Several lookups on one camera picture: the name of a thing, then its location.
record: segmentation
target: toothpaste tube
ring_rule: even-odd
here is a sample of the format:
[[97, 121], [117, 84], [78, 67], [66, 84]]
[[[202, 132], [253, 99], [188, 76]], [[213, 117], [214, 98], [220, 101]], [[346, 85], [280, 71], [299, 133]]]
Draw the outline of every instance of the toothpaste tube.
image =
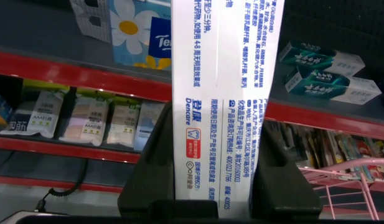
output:
[[284, 1], [172, 1], [176, 199], [249, 216]]

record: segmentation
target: black holder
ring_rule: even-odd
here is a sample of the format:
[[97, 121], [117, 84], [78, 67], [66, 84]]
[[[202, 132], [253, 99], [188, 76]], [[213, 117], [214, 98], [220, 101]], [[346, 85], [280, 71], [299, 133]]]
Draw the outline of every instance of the black holder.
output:
[[[218, 218], [214, 201], [174, 200], [173, 143], [172, 103], [168, 103], [118, 198], [122, 217], [148, 220]], [[321, 211], [321, 201], [311, 185], [264, 127], [250, 218], [317, 220]]]

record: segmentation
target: green toothpaste box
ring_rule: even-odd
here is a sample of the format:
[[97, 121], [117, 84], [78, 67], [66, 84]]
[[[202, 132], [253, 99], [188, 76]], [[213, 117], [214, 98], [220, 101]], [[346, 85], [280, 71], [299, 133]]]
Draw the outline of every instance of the green toothpaste box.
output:
[[290, 41], [279, 53], [279, 61], [351, 77], [365, 67], [358, 55]]
[[381, 94], [373, 80], [297, 66], [286, 76], [287, 92], [363, 105]]

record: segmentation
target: blue packaging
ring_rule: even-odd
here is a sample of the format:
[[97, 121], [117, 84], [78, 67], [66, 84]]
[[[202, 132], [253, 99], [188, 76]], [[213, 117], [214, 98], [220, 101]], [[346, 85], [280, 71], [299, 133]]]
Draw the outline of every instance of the blue packaging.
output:
[[142, 151], [160, 117], [164, 103], [143, 102], [136, 128], [134, 150]]
[[0, 96], [0, 125], [7, 125], [13, 114], [12, 108]]
[[171, 70], [171, 5], [168, 1], [109, 0], [116, 63]]

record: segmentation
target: plastic bag package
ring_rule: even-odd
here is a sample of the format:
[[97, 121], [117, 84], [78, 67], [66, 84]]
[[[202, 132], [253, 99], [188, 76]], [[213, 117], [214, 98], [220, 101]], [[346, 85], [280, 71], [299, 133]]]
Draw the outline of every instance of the plastic bag package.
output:
[[0, 134], [41, 134], [53, 138], [63, 98], [69, 89], [69, 86], [25, 79], [21, 103]]
[[140, 102], [116, 97], [114, 113], [107, 137], [108, 144], [134, 147], [134, 135], [140, 109]]
[[59, 140], [100, 146], [112, 97], [111, 93], [78, 89], [72, 116]]
[[142, 151], [144, 149], [164, 106], [164, 103], [158, 102], [145, 101], [142, 103], [135, 134], [135, 151]]

